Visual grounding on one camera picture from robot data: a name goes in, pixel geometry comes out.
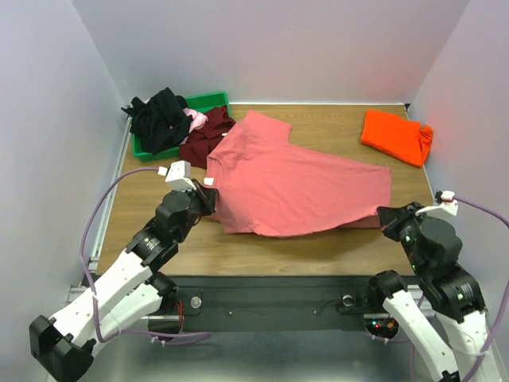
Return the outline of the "salmon pink t-shirt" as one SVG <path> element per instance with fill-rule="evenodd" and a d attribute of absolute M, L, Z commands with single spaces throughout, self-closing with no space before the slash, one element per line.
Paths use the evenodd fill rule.
<path fill-rule="evenodd" d="M 224 231 L 291 237 L 378 228 L 377 208 L 390 203 L 390 169 L 295 146 L 291 130 L 249 111 L 208 155 Z"/>

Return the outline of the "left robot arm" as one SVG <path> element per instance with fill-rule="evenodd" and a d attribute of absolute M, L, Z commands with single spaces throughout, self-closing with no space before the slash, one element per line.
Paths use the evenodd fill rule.
<path fill-rule="evenodd" d="M 160 270 L 200 218 L 215 212 L 218 191 L 188 177 L 171 188 L 102 276 L 65 308 L 29 325 L 32 356 L 55 381 L 79 380 L 107 342 L 147 314 L 176 307 L 176 285 Z"/>

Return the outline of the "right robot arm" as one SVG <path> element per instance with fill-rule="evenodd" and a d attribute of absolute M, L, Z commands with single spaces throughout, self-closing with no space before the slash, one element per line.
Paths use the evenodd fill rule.
<path fill-rule="evenodd" d="M 477 357 L 488 365 L 478 368 L 474 381 L 499 381 L 500 373 L 487 345 L 485 303 L 479 283 L 458 263 L 462 242 L 445 216 L 455 216 L 458 202 L 445 192 L 437 205 L 412 202 L 400 208 L 379 207 L 383 235 L 398 242 L 418 278 L 447 339 L 443 340 L 412 298 L 396 271 L 370 278 L 366 301 L 385 310 L 403 329 L 434 381 L 462 381 Z"/>

